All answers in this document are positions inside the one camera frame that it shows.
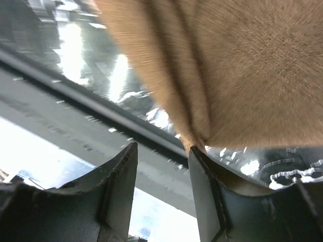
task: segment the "black object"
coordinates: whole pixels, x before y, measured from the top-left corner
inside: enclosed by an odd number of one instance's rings
[[[323,184],[280,191],[246,181],[197,148],[189,168],[201,242],[323,241]]]
[[[126,241],[137,144],[60,189],[0,184],[0,241]]]

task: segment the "glossy black surface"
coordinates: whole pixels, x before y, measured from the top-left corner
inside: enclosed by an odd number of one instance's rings
[[[1,43],[145,120],[147,129],[151,123],[168,132],[167,139],[176,143],[168,115],[151,100],[127,57],[84,2],[2,1]],[[207,153],[240,176],[272,189],[323,180],[320,147],[236,151],[207,148]]]

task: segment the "reflective surface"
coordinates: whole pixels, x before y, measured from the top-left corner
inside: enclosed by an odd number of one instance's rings
[[[95,168],[2,117],[0,133],[0,170],[9,175],[6,182],[18,175],[40,189],[58,188]],[[129,234],[149,242],[199,241],[196,218],[138,188],[134,193]]]
[[[151,100],[127,57],[82,0],[3,0],[0,11],[2,43],[178,137],[168,115]],[[237,151],[207,147],[207,153],[238,175],[272,189],[323,180],[319,147]]]

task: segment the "brown towel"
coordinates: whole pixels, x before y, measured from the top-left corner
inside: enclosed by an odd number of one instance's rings
[[[95,2],[187,150],[323,144],[323,1]]]

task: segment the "fabric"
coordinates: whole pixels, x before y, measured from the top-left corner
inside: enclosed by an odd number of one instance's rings
[[[323,144],[321,0],[95,0],[186,150]]]

